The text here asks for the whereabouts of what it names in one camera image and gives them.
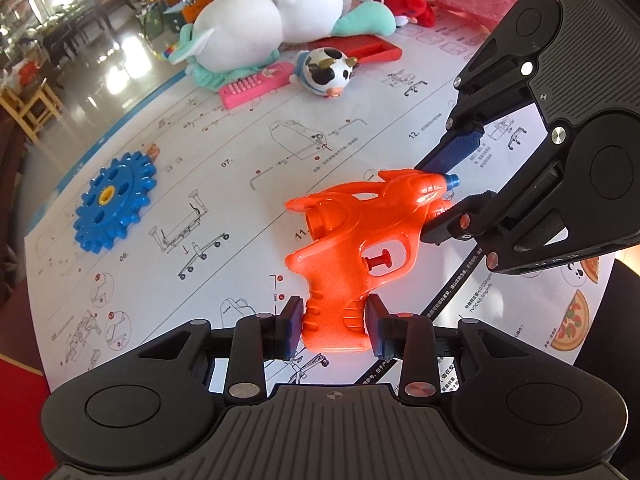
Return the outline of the orange toy water gun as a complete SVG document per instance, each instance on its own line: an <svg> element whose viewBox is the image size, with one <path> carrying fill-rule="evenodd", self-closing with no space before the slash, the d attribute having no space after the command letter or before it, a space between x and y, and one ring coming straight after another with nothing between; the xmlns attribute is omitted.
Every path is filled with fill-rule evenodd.
<svg viewBox="0 0 640 480"><path fill-rule="evenodd" d="M346 182L285 203L305 217L311 238L285 258L308 284L302 319L308 350L371 349L367 296L413 269L424 224L450 207L444 195L459 183L455 174L381 170L376 181Z"/></svg>

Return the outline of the orange plastic cup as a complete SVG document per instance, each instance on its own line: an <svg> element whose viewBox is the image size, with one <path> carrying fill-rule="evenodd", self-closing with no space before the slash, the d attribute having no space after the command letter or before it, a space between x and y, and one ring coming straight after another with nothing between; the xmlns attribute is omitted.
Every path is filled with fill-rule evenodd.
<svg viewBox="0 0 640 480"><path fill-rule="evenodd" d="M157 159L157 156L160 154L160 148L156 144L151 144L145 151L145 154L147 154L152 162L154 162L154 160Z"/></svg>

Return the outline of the white instruction sheet poster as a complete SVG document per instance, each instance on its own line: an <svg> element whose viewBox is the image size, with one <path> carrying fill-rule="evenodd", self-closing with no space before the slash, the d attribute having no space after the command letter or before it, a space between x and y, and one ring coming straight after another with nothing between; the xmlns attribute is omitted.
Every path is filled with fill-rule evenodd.
<svg viewBox="0 0 640 480"><path fill-rule="evenodd" d="M435 29L406 26L390 42L399 61L361 66L344 96L322 99L290 84L225 110L219 96L179 75L146 98L58 185L26 236L39 353L51 390L192 320L215 328L279 313L307 283L284 258L310 243L291 198L378 170L413 167L444 133L452 82L487 34L454 15ZM535 107L488 127L454 174L451 203L498 190L544 138ZM73 223L81 195L115 157L152 146L156 185L140 221L110 250L84 252ZM524 276L489 274L484 258L435 322L479 318L574 362L582 345L555 347L570 300L600 306L614 256Z"/></svg>

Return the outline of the red flat plastic case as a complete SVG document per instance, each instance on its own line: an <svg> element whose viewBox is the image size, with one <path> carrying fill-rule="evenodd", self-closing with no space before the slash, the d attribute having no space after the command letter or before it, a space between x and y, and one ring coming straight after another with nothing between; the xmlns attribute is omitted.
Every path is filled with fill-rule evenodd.
<svg viewBox="0 0 640 480"><path fill-rule="evenodd" d="M395 62L402 57L400 47L373 35L322 38L310 42L308 48L334 48L358 58L360 64Z"/></svg>

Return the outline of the red plush toy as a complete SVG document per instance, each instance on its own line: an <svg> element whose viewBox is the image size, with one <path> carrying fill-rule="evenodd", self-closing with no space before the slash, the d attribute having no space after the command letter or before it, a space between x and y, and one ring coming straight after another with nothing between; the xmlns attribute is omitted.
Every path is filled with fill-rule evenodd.
<svg viewBox="0 0 640 480"><path fill-rule="evenodd" d="M417 24L431 28L436 24L435 12L427 0L376 0L393 13L396 27Z"/></svg>

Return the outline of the cow pattern ball figurine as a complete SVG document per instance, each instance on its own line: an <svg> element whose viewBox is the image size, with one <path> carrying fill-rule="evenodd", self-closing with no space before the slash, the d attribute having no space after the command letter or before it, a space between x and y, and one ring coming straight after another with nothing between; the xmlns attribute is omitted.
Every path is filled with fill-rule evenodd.
<svg viewBox="0 0 640 480"><path fill-rule="evenodd" d="M322 47L297 53L294 70L288 80L322 98L339 98L352 79L358 58L341 50Z"/></svg>

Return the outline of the pink toy phone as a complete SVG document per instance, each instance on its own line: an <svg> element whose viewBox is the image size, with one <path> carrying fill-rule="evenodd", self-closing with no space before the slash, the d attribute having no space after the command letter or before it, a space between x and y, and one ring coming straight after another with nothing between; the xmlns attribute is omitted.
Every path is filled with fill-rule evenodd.
<svg viewBox="0 0 640 480"><path fill-rule="evenodd" d="M264 94L279 90L290 83L294 65L289 62L274 63L253 74L223 86L218 94L226 110L233 110Z"/></svg>

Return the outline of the blue plastic gear toy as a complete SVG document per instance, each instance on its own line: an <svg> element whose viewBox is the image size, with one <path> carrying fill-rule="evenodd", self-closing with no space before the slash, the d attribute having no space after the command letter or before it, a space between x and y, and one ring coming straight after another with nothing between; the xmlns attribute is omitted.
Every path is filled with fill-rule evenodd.
<svg viewBox="0 0 640 480"><path fill-rule="evenodd" d="M93 178L76 209L75 240L85 252L99 254L124 240L140 211L151 203L156 168L140 151L114 158Z"/></svg>

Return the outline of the white unicorn plush toy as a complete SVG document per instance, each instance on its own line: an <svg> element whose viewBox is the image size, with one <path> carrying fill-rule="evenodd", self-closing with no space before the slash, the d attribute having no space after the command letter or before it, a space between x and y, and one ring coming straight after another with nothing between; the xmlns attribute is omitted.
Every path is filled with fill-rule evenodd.
<svg viewBox="0 0 640 480"><path fill-rule="evenodd" d="M282 44L395 30L394 14L377 1L213 0L182 26L168 61L185 62L198 86L216 92L277 62Z"/></svg>

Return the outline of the small wooden chair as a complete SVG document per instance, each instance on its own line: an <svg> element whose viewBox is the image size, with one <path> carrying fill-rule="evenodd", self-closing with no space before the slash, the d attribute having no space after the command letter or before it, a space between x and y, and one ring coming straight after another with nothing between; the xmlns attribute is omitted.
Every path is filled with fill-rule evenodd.
<svg viewBox="0 0 640 480"><path fill-rule="evenodd" d="M40 145L39 133L43 127L51 119L60 119L63 111L62 101L51 89L46 78L32 87L25 99L9 87L3 87L1 106L35 146Z"/></svg>

